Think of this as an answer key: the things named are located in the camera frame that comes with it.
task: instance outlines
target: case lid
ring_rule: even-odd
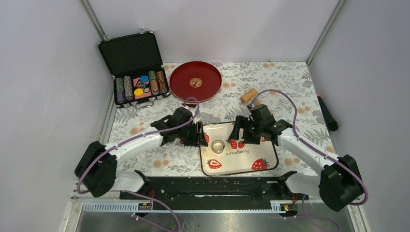
[[[115,76],[162,65],[153,31],[101,41],[98,43],[98,49],[110,73]]]

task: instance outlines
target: strawberry tray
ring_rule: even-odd
[[[261,144],[244,144],[241,140],[227,141],[234,128],[233,122],[207,124],[203,126],[208,147],[200,147],[201,166],[205,175],[227,175],[258,172],[275,169],[278,166],[278,155],[270,141],[261,138]],[[212,150],[215,140],[224,141],[220,154]]]

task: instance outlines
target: strawberry print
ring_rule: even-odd
[[[237,149],[238,148],[238,144],[236,144],[236,140],[233,140],[233,139],[231,141],[227,140],[227,142],[231,145],[232,149]]]
[[[217,169],[217,168],[222,167],[222,164],[219,161],[217,161],[216,159],[208,160],[207,164],[208,164],[210,169]]]
[[[241,141],[241,142],[238,143],[238,147],[239,147],[239,148],[243,148],[244,146],[245,146],[245,143],[244,143],[243,141]]]
[[[255,162],[252,165],[252,170],[264,170],[269,167],[268,162],[266,159],[260,158],[255,160]]]
[[[209,135],[207,135],[207,134],[205,133],[204,136],[205,136],[206,142],[209,143]]]

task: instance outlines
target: red plate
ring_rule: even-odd
[[[178,66],[171,74],[169,86],[179,99],[194,97],[199,102],[211,99],[220,89],[222,76],[211,64],[192,61]]]

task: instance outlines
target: black cylinder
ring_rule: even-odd
[[[324,118],[324,121],[326,123],[326,127],[330,131],[337,131],[339,129],[339,126],[337,125],[337,122],[335,121],[335,119],[330,114],[329,109],[327,109],[326,105],[324,104],[324,101],[322,100],[322,98],[320,96],[318,96],[318,100],[319,100],[319,104],[320,104],[321,109],[322,109],[323,118]]]

